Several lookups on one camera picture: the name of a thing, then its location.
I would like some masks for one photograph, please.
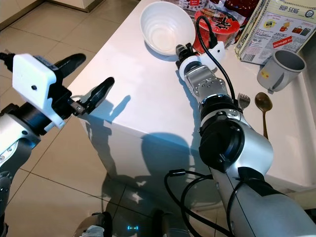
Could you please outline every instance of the spoon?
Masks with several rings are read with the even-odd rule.
[[[262,111],[263,116],[263,135],[268,139],[266,112],[272,109],[272,101],[267,94],[259,92],[255,97],[256,106]]]

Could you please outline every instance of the tile floor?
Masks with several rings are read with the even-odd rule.
[[[91,13],[43,3],[1,31],[0,51],[42,55],[50,62],[84,53],[86,62],[64,80],[68,86],[137,3],[104,0]],[[0,64],[0,108],[24,103],[12,88],[11,77]],[[6,210],[8,236],[69,237],[85,217],[103,210],[114,218],[114,236],[135,236],[125,228],[140,224],[143,229],[137,236],[151,236],[150,210],[156,208],[154,202],[138,208],[129,198],[137,192],[105,179],[106,174],[77,118],[70,118],[61,130],[52,129],[14,178]],[[146,194],[141,196],[150,199]],[[202,215],[225,224],[223,210],[205,211]],[[213,229],[194,220],[192,223],[202,236],[215,236]]]

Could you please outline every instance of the white bowl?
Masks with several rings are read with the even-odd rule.
[[[189,15],[166,1],[149,4],[140,17],[140,27],[145,42],[162,55],[175,55],[177,45],[193,44],[196,37]]]

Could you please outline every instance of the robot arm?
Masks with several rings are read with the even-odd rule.
[[[209,51],[221,58],[217,50]],[[177,54],[181,78],[198,101],[199,154],[216,182],[231,235],[316,236],[316,225],[304,210],[265,182],[272,146],[246,122],[225,82],[208,67],[210,59],[206,54],[196,59],[189,44],[177,46]]]
[[[78,116],[91,113],[105,99],[114,84],[114,79],[107,78],[93,89],[87,101],[74,101],[71,98],[71,91],[62,85],[62,81],[85,61],[85,55],[75,54],[56,64],[49,63],[41,56],[30,54],[0,53],[0,59],[13,72],[13,88],[26,100],[21,107],[10,104],[0,113],[2,217],[12,179],[16,171],[27,161],[32,149],[40,142],[40,136],[54,126],[64,126],[64,120],[71,114]]]

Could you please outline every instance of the cabinet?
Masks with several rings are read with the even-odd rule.
[[[306,83],[306,90],[311,104],[314,123],[316,127],[316,34],[314,34],[307,44],[301,50],[301,54],[308,65],[303,71],[304,80]]]
[[[35,1],[36,0],[16,0],[21,10],[29,6],[30,4],[34,3]]]
[[[0,23],[21,10],[16,0],[0,0]]]
[[[74,6],[81,9],[86,9],[95,0],[53,0],[53,1],[66,4],[70,7]]]

